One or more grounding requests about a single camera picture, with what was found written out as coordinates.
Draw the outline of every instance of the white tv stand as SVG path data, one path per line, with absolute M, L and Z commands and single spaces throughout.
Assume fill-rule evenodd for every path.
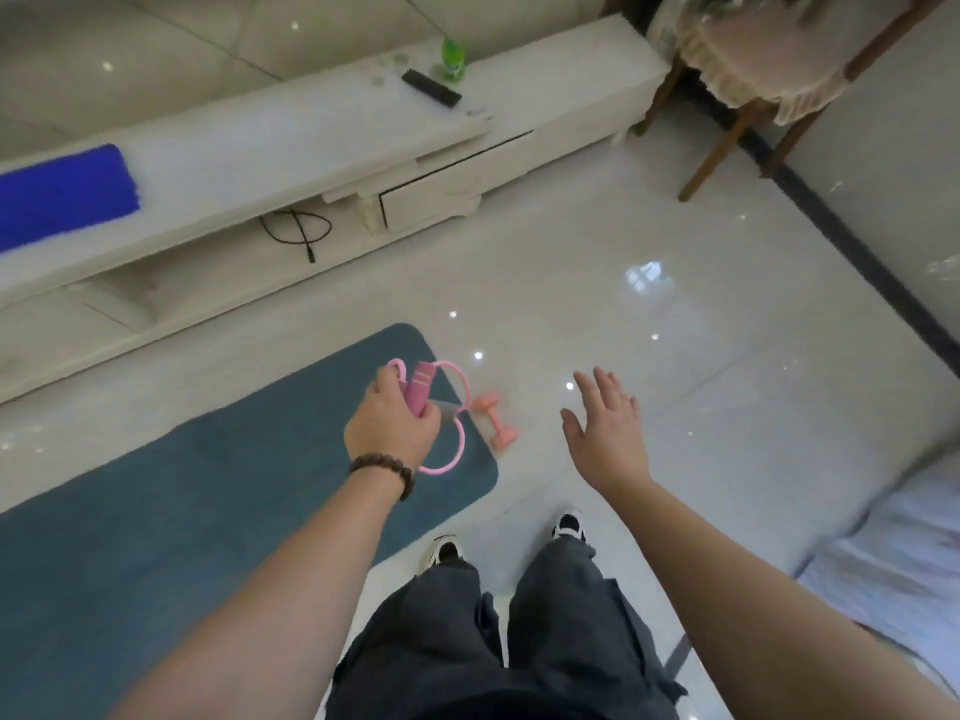
M 0 402 L 451 217 L 584 146 L 621 141 L 668 67 L 622 17 L 470 65 L 453 110 L 406 87 L 440 40 L 72 146 L 120 147 L 142 210 L 0 254 Z M 258 215 L 329 218 L 277 244 Z M 271 229 L 295 239 L 292 221 Z

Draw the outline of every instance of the shoe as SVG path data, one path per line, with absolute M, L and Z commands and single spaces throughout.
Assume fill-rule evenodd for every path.
M 430 550 L 427 551 L 426 559 L 420 568 L 420 573 L 426 569 L 433 569 L 438 564 L 445 564 L 449 561 L 458 561 L 464 556 L 464 549 L 460 547 L 460 540 L 456 535 L 448 534 L 434 538 L 430 543 Z
M 573 508 L 564 510 L 557 518 L 557 522 L 553 526 L 553 532 L 550 533 L 550 538 L 556 541 L 560 536 L 570 536 L 570 538 L 578 539 L 584 543 L 587 542 L 587 534 L 584 532 L 584 519 L 580 510 Z

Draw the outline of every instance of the blue cloth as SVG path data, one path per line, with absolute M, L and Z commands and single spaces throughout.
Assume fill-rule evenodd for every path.
M 435 357 L 416 328 L 390 326 L 0 514 L 0 718 L 102 718 L 340 487 L 344 426 L 392 358 Z M 441 373 L 431 395 L 458 401 Z M 463 427 L 462 459 L 419 476 L 376 562 L 497 483 Z M 446 423 L 427 465 L 456 448 Z
M 137 212 L 137 184 L 112 143 L 0 174 L 0 253 Z

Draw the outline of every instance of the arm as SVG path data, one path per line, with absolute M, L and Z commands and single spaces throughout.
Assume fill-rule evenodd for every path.
M 428 405 L 417 419 L 397 374 L 381 368 L 343 439 L 351 459 L 390 454 L 420 466 L 440 429 Z M 313 718 L 354 618 L 400 476 L 357 470 L 287 538 L 226 604 L 117 705 L 111 720 Z
M 613 374 L 563 410 L 577 470 L 627 525 L 737 718 L 958 718 L 895 653 L 716 530 L 650 478 L 640 407 Z

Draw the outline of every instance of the pink dumbbell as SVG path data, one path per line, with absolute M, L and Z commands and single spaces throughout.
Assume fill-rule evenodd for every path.
M 493 425 L 496 434 L 489 441 L 490 445 L 497 452 L 503 452 L 507 447 L 520 436 L 520 433 L 509 424 L 500 421 L 500 414 L 497 412 L 497 405 L 500 403 L 500 394 L 497 391 L 488 391 L 485 394 L 477 396 L 470 409 L 486 416 L 489 423 Z

